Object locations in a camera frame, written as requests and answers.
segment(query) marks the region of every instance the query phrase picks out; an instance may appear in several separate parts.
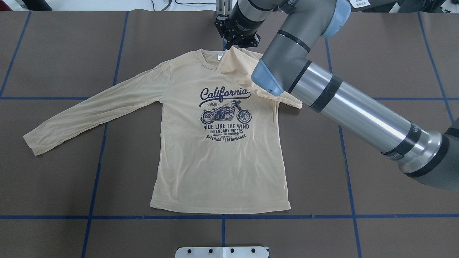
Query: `motorcycle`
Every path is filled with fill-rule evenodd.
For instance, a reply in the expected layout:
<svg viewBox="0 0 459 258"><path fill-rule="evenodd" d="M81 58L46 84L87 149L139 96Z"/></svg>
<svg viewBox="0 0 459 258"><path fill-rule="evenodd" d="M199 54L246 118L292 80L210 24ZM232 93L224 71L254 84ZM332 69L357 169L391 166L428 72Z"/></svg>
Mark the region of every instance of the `motorcycle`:
<svg viewBox="0 0 459 258"><path fill-rule="evenodd" d="M223 105L222 107L213 108L212 110L205 109L201 115L201 122L203 124L210 124L215 121L232 121L234 118L234 113L236 109L239 112L236 115L236 118L241 123L248 123L252 119L252 114L247 109L242 109L239 104L241 101L231 101Z"/></svg>

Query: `shirt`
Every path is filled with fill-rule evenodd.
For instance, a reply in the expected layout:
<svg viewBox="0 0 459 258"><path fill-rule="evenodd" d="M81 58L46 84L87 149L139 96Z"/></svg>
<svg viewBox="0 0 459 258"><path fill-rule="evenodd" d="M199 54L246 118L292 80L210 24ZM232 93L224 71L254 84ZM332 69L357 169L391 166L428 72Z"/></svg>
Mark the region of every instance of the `shirt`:
<svg viewBox="0 0 459 258"><path fill-rule="evenodd" d="M161 152L150 206L184 213L290 209L279 139L279 101L250 75L261 55L197 50L163 62L53 116L24 135L35 155L155 101Z"/></svg>

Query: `white label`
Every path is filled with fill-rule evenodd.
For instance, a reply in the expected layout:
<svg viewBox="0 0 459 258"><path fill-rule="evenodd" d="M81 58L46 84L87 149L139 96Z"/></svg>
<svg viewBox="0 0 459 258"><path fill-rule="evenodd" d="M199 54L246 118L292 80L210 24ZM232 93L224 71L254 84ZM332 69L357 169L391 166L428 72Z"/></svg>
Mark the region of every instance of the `white label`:
<svg viewBox="0 0 459 258"><path fill-rule="evenodd" d="M360 8L370 5L370 2L368 2L368 0L350 0L350 2L351 5L354 6L354 8Z"/></svg>

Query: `black cable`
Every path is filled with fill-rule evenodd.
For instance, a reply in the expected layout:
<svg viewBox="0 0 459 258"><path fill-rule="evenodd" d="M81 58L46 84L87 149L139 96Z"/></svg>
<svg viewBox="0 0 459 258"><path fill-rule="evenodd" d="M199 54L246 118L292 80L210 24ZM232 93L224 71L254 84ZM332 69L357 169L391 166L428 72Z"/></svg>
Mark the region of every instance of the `black cable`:
<svg viewBox="0 0 459 258"><path fill-rule="evenodd" d="M168 5L166 5L166 7L164 7L164 8L162 8L161 11L165 11L166 9L168 9L169 6L171 6L171 4L172 4L172 0L169 0Z"/></svg>
<svg viewBox="0 0 459 258"><path fill-rule="evenodd" d="M217 5L216 3L201 3L201 2L197 2L197 3L179 3L177 2L177 0L174 0L176 4L179 4L179 5L197 5L197 4L200 4L200 5Z"/></svg>

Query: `blue joint cover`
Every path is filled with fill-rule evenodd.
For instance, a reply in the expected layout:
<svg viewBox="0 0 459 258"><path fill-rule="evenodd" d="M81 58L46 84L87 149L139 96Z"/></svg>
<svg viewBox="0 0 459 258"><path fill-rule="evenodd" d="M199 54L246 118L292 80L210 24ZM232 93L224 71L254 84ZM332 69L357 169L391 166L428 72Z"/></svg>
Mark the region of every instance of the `blue joint cover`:
<svg viewBox="0 0 459 258"><path fill-rule="evenodd" d="M276 78L261 58L260 61L258 61L255 70L253 70L252 81L276 97L284 92L284 89L277 82Z"/></svg>
<svg viewBox="0 0 459 258"><path fill-rule="evenodd" d="M351 5L346 0L336 0L335 13L322 37L327 39L333 37L346 23L349 15L351 15Z"/></svg>

